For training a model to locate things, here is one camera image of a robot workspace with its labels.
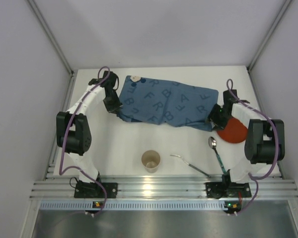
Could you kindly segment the blue letter-print cloth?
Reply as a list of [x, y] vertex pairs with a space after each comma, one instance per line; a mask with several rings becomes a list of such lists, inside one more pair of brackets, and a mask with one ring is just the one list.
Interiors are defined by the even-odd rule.
[[208, 116], [218, 95], [210, 88], [128, 75], [119, 95], [122, 107], [118, 117], [125, 122], [211, 131]]

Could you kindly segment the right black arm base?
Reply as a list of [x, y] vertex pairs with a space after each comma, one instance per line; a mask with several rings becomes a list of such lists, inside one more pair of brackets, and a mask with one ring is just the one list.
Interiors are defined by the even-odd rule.
[[252, 196], [249, 183], [207, 182], [205, 183], [208, 198], [250, 198]]

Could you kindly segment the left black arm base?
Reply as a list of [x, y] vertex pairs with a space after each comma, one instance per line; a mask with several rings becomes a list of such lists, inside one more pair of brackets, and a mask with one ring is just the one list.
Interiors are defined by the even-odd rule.
[[[117, 183], [104, 182], [101, 185], [107, 193], [107, 198], [116, 198], [118, 192]], [[96, 183], [86, 183], [79, 180], [75, 186], [74, 198], [105, 198], [105, 192]]]

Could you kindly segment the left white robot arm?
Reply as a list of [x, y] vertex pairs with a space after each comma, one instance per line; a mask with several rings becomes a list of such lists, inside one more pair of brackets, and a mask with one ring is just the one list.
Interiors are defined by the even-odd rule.
[[98, 183], [99, 171], [93, 164], [88, 150], [92, 145], [91, 126], [88, 118], [103, 103], [110, 114], [118, 114], [122, 103], [117, 95], [119, 77], [109, 67], [102, 67], [96, 78], [89, 81], [78, 101], [56, 116], [56, 140], [61, 148], [59, 175], [70, 169], [79, 172], [83, 182]]

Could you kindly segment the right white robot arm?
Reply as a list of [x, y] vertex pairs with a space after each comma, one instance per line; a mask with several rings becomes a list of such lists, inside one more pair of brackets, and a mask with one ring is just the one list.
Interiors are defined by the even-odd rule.
[[285, 156], [284, 122], [269, 118], [247, 100], [239, 99], [234, 89], [223, 92], [223, 105], [214, 105], [208, 119], [222, 140], [244, 143], [244, 156], [223, 171], [232, 182], [265, 179]]

